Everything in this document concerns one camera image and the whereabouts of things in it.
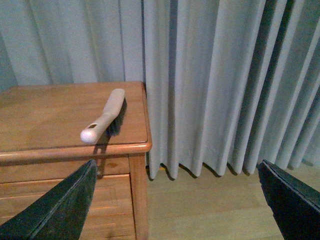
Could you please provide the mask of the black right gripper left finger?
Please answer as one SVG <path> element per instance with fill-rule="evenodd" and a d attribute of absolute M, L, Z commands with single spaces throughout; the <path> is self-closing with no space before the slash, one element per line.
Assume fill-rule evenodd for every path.
<path fill-rule="evenodd" d="M 91 159 L 0 227 L 2 240 L 78 240 L 95 191 Z"/>

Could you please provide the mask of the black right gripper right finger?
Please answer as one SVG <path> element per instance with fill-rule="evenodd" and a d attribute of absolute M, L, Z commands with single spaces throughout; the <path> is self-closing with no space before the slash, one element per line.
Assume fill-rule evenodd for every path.
<path fill-rule="evenodd" d="M 285 240 L 320 238 L 320 192 L 273 163 L 258 165 L 261 188 Z"/>

